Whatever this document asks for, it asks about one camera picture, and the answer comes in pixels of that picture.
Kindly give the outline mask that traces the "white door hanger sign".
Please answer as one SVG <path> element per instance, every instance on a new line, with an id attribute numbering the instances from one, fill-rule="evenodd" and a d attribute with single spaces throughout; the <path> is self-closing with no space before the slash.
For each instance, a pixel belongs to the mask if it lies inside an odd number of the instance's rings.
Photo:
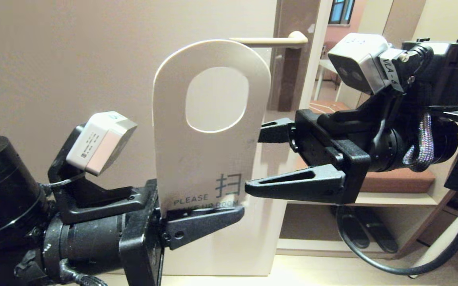
<path id="1" fill-rule="evenodd" d="M 214 131 L 191 125 L 186 96 L 191 82 L 212 68 L 231 68 L 247 79 L 248 98 L 231 125 Z M 244 44 L 212 39 L 171 54 L 153 85 L 153 126 L 161 214 L 178 209 L 239 205 L 251 178 L 271 75 L 261 56 Z"/>

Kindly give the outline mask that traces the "beige room door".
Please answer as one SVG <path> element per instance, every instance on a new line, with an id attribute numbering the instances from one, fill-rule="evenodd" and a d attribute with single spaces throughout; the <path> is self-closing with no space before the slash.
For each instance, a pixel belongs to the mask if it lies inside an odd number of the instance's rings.
<path id="1" fill-rule="evenodd" d="M 138 124 L 93 181 L 156 177 L 151 89 L 160 64 L 194 42 L 271 37 L 278 0 L 0 0 L 0 135 L 33 177 L 78 124 L 116 111 Z"/>

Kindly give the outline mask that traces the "dark slipper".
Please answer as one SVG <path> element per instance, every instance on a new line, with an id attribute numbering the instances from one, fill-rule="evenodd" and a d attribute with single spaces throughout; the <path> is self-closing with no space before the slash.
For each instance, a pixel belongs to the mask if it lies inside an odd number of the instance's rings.
<path id="1" fill-rule="evenodd" d="M 331 212 L 336 219 L 338 232 L 345 233 L 347 239 L 359 249 L 366 249 L 370 245 L 370 239 L 365 233 L 361 222 L 354 210 L 347 206 L 332 206 Z"/>
<path id="2" fill-rule="evenodd" d="M 398 244 L 387 226 L 370 207 L 355 208 L 355 215 L 378 246 L 387 253 L 398 252 Z"/>

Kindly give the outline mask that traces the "white bench shelf unit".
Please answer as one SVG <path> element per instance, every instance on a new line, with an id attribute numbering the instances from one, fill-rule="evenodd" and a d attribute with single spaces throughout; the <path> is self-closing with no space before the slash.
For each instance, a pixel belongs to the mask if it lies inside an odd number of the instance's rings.
<path id="1" fill-rule="evenodd" d="M 406 251 L 438 201 L 427 193 L 359 194 L 355 207 L 372 207 L 398 244 L 396 253 L 382 250 L 374 240 L 363 252 L 371 258 L 394 259 Z M 354 257 L 339 236 L 327 203 L 288 201 L 278 242 L 279 255 Z"/>

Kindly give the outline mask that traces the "brown bench cushion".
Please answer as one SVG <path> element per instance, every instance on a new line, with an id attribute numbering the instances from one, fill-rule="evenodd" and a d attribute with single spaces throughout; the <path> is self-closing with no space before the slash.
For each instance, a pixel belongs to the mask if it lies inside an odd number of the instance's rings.
<path id="1" fill-rule="evenodd" d="M 435 181 L 430 170 L 413 172 L 401 168 L 387 172 L 369 172 L 362 183 L 363 193 L 427 193 Z"/>

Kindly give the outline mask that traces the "white table leg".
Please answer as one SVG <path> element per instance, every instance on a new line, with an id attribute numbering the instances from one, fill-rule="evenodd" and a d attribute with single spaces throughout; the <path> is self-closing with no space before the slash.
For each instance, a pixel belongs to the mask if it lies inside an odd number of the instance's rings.
<path id="1" fill-rule="evenodd" d="M 434 262 L 440 258 L 442 253 L 448 250 L 448 247 L 456 240 L 458 235 L 458 217 L 451 223 L 450 226 L 431 244 L 426 252 L 413 264 L 413 267 L 426 266 L 428 263 Z"/>

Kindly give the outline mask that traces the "wall mirror with beige frame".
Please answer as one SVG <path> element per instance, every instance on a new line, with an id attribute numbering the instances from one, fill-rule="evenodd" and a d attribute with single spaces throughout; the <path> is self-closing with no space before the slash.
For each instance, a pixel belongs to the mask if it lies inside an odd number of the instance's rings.
<path id="1" fill-rule="evenodd" d="M 402 42 L 413 38 L 426 1 L 351 0 L 353 9 L 349 22 L 329 24 L 326 29 L 310 109 L 336 112 L 356 108 L 369 99 L 368 94 L 342 83 L 328 62 L 328 51 L 350 33 L 380 34 L 395 47 L 400 47 Z"/>

